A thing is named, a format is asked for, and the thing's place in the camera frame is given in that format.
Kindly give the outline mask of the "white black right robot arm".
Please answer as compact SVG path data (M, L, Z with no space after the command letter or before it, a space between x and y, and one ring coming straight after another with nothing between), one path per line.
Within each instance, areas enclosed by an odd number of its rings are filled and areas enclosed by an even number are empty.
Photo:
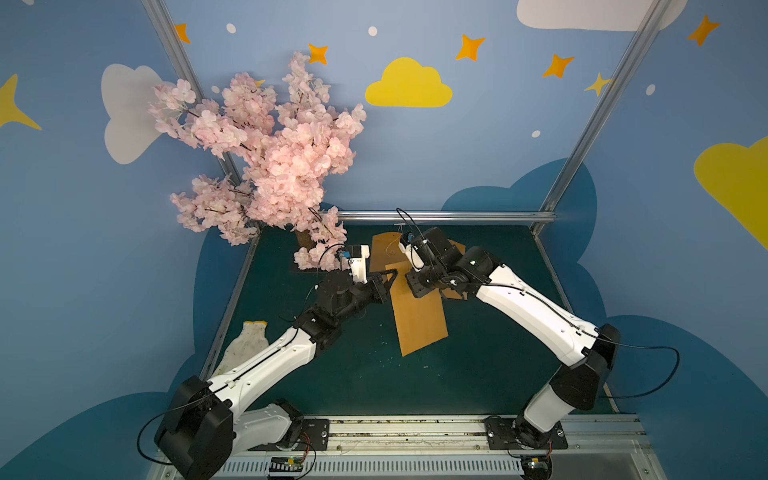
M510 317L560 361L515 418L519 443L537 448L565 416L593 408L615 363L616 328L597 327L561 308L482 247L460 252L437 227L402 235L399 249L412 265L406 281L414 297L438 289L474 297Z

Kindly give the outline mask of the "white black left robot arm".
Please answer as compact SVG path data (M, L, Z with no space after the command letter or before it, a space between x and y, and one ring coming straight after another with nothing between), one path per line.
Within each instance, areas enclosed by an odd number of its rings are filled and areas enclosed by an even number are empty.
M384 304L398 273L368 275L359 282L334 271L319 284L315 302L285 333L241 364L202 380L192 376L175 391L168 409L157 415L154 442L165 463L185 479L210 479L229 457L250 448L298 438L291 428L298 412L284 403L251 411L250 406L294 370L326 351L341 335L342 324L371 304Z

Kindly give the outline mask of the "back horizontal aluminium bar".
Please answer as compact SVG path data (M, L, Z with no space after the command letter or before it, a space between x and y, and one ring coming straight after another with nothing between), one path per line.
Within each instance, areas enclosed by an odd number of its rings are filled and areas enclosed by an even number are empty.
M395 224L406 220L425 224L535 224L552 223L556 216L551 212L493 212L493 211L340 211L343 222L359 224Z

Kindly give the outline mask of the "white work glove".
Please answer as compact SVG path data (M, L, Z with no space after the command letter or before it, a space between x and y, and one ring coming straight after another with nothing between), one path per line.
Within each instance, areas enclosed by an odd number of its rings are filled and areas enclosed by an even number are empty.
M246 321L241 333L225 349L213 376L225 374L249 361L269 346L265 332L265 321Z

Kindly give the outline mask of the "pink artificial blossom tree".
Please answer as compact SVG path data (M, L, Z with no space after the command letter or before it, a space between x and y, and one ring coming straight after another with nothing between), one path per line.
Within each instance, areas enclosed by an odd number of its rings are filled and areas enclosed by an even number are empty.
M235 75L221 101L197 99L189 81L154 87L148 112L156 130L191 148L223 158L241 157L240 183L204 175L192 191L174 193L178 222L186 229L216 229L230 245L253 239L257 224L306 234L311 244L294 255L301 270L341 268L347 232L335 207L325 209L323 183L346 173L355 153L352 140L364 130L362 105L338 111L330 86L310 73L317 53L296 52L284 77L288 99L247 73Z

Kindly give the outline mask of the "left green circuit board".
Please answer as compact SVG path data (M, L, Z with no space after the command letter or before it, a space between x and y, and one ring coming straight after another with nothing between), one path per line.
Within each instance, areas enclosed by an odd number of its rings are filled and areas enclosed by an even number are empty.
M305 461L297 456L273 456L268 461L267 477L295 479L305 471Z

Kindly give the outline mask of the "right round circuit board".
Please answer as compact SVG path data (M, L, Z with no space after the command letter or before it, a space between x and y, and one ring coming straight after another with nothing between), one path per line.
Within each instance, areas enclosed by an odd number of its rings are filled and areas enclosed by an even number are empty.
M552 460L548 457L521 457L522 480L550 480L553 472Z

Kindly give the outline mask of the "left diagonal aluminium bar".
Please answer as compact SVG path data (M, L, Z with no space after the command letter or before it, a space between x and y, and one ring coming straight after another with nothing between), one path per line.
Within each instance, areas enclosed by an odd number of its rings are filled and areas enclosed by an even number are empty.
M148 18L172 63L178 78L190 82L197 99L206 98L201 83L185 51L184 42L179 36L175 23L164 0L142 0Z

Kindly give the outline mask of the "diagonal aluminium bar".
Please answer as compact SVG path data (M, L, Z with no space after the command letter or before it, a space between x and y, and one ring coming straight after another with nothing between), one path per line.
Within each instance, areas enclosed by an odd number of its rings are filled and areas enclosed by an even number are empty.
M607 89L601 94L584 130L541 204L539 213L546 217L549 223L554 222L555 210L558 204L599 137L626 87L647 55L658 33L662 30L662 20L672 4L671 0L655 0L650 3L645 16L613 72L612 80L607 85Z
M148 18L172 63L178 78L190 82L197 99L206 98L201 83L185 51L184 42L179 36L175 23L164 0L142 0Z

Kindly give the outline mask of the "right diagonal aluminium bar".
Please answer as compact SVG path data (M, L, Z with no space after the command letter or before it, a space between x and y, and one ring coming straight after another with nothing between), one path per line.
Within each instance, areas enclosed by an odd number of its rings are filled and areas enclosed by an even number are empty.
M662 20L672 4L671 0L655 0L650 3L645 16L613 72L612 80L607 85L607 89L601 94L584 130L541 204L539 213L546 217L549 223L554 222L555 210L558 204L599 137L626 87L647 55L658 33L662 30Z

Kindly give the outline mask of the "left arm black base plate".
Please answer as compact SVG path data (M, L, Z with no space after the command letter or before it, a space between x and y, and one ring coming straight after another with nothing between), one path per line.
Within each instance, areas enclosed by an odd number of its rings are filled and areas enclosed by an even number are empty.
M327 418L302 418L294 420L285 435L277 442L250 447L249 451L298 451L307 446L325 451L328 446L330 420Z

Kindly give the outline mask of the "aluminium front mounting rail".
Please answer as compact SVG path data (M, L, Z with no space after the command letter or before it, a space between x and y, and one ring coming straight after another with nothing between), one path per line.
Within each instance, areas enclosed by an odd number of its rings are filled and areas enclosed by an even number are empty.
M325 451L244 450L210 479L270 479L273 456L305 463L295 479L521 479L521 457L548 457L551 479L663 479L666 473L634 415L571 415L561 420L566 450L491 450L490 415L307 416L327 418ZM159 458L151 479L185 479Z

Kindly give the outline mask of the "left side table rail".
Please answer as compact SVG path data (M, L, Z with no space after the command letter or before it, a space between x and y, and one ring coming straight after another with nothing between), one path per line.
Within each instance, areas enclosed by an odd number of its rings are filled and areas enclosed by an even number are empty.
M200 372L200 375L204 379L208 379L212 377L218 365L220 354L223 351L223 344L225 341L225 337L231 325L234 312L236 310L238 301L242 293L243 286L247 279L256 249L259 244L259 240L260 240L260 237L257 236L248 244L248 250L246 251L245 257L243 259L243 263L241 265L236 283L234 285L234 288L228 300L226 309L224 311L224 315L221 319L216 335L213 339L213 343L208 352L203 368Z

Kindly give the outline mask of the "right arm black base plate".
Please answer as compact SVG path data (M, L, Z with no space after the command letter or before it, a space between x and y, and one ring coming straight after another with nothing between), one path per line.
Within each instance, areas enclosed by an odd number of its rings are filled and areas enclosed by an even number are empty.
M568 441L561 422L546 432L539 431L525 419L490 415L483 421L491 450L566 450Z

